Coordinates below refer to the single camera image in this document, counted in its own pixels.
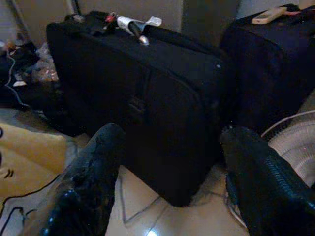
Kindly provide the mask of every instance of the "white fan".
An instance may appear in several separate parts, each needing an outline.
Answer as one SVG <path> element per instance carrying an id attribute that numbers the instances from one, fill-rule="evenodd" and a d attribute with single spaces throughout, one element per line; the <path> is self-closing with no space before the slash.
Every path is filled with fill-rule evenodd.
<path id="1" fill-rule="evenodd" d="M 267 129 L 261 137 L 285 159 L 308 187 L 315 188 L 315 110 L 287 117 Z M 226 204 L 246 227 L 229 197 Z"/>

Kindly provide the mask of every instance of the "wall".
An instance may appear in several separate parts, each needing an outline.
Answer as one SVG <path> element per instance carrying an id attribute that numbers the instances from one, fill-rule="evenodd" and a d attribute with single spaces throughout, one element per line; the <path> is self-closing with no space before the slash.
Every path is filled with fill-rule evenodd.
<path id="1" fill-rule="evenodd" d="M 40 47 L 46 41 L 46 26 L 63 21 L 68 14 L 65 0 L 13 0 L 32 42 Z"/>
<path id="2" fill-rule="evenodd" d="M 242 0 L 237 18 L 249 16 L 275 6 L 285 4 L 299 4 L 299 0 Z"/>
<path id="3" fill-rule="evenodd" d="M 5 0 L 0 0 L 0 40 L 15 38 L 17 24 Z"/>
<path id="4" fill-rule="evenodd" d="M 184 0 L 182 33 L 218 46 L 238 6 L 239 0 Z"/>
<path id="5" fill-rule="evenodd" d="M 181 31 L 182 0 L 78 0 L 83 14 L 92 10 L 116 12 L 146 21 L 151 16 L 162 18 L 162 27 Z"/>

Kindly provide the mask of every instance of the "red object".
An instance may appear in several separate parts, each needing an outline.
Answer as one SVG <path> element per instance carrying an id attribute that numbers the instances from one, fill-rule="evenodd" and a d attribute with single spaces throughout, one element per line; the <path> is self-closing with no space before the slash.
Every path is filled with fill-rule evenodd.
<path id="1" fill-rule="evenodd" d="M 112 21 L 114 21 L 114 19 L 115 19 L 115 16 L 114 15 L 108 15 L 107 17 L 106 17 L 106 22 L 112 22 Z"/>

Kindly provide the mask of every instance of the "black bag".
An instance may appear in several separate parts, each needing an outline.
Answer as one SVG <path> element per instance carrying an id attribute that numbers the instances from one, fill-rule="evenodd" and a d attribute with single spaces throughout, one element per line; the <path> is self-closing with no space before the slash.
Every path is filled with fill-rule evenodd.
<path id="1" fill-rule="evenodd" d="M 286 5 L 289 11 L 299 10 Z M 264 132 L 295 114 L 315 87 L 315 20 L 311 8 L 266 25 L 249 16 L 235 21 L 221 42 L 238 68 L 240 109 L 236 124 Z"/>
<path id="2" fill-rule="evenodd" d="M 235 76 L 220 49 L 146 26 L 142 46 L 106 13 L 47 27 L 72 117 L 90 135 L 114 122 L 127 134 L 125 165 L 175 206 L 189 204 L 221 157 L 221 128 L 233 117 Z"/>

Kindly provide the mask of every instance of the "plastic bag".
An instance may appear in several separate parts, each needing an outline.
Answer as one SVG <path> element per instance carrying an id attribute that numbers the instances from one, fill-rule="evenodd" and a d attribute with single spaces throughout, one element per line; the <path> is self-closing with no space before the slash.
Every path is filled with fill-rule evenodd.
<path id="1" fill-rule="evenodd" d="M 36 51 L 36 54 L 40 57 L 40 60 L 33 67 L 32 82 L 58 81 L 58 75 L 53 58 L 49 52 L 48 44 L 44 43 L 43 46 Z"/>

